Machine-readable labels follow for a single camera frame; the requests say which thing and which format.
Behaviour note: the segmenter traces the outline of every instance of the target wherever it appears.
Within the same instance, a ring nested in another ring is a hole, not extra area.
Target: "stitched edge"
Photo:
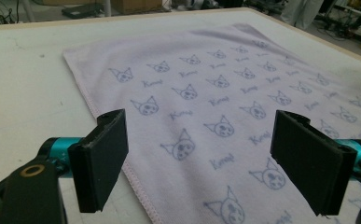
[[[163,224],[162,220],[160,219],[157,210],[155,209],[153,203],[149,200],[142,183],[140,183],[139,179],[137,178],[136,174],[134,173],[133,169],[129,165],[128,161],[125,161],[122,166],[122,171],[124,172],[125,176],[127,176],[131,187],[136,194],[136,197],[139,199],[142,206],[145,208],[148,216],[150,217],[151,221],[154,224]]]

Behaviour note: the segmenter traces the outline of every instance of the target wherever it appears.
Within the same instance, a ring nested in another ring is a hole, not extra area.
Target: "printed towel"
[[[95,118],[126,109],[123,171],[154,223],[354,223],[361,184],[338,217],[316,217],[270,149],[277,109],[361,138],[361,90],[250,25],[101,41],[64,58]]]

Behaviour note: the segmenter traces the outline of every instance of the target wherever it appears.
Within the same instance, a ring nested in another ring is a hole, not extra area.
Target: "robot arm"
[[[50,138],[0,182],[0,223],[67,223],[60,176],[73,176],[80,212],[103,210],[128,153],[125,110],[97,122],[85,138]]]
[[[348,181],[361,182],[361,140],[330,139],[298,114],[276,112],[271,155],[316,215],[337,215]]]

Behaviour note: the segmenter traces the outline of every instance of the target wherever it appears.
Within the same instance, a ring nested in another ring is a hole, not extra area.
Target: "white table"
[[[96,122],[62,51],[102,39],[247,22],[304,61],[361,89],[361,57],[248,8],[0,26],[0,180],[54,136],[85,136]],[[121,174],[102,213],[80,215],[73,181],[62,179],[69,223],[150,223]]]

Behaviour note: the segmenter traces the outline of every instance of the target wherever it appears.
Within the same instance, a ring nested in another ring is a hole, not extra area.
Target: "floor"
[[[44,0],[30,0],[32,10],[35,15],[35,19],[37,21],[63,21],[63,20],[71,20],[67,17],[65,17],[62,14],[62,9],[67,7],[74,7],[74,5],[68,5],[68,6],[43,6],[42,2]],[[170,8],[170,0],[162,0],[162,4],[165,8]],[[8,12],[11,11],[11,18],[13,21],[16,21],[17,18],[19,22],[28,22],[27,16],[25,14],[25,11],[22,7],[22,4],[20,3],[18,7],[19,11],[19,17],[17,17],[17,1],[14,0],[0,0],[0,15],[3,15],[6,17],[8,15]],[[112,11],[113,16],[121,16],[118,12],[115,10]],[[331,13],[334,17],[340,17],[345,18],[346,20],[346,14],[340,15],[339,12],[333,11]],[[273,18],[280,20],[279,15],[272,14]],[[306,32],[315,35],[319,38],[322,38],[332,44],[335,44],[341,48],[348,49],[349,51],[356,53],[361,56],[361,40],[357,39],[348,39],[348,38],[341,38],[335,36],[335,34],[332,34],[330,32],[326,32],[322,27],[325,26],[325,23],[321,21],[315,21],[313,25],[311,25]]]

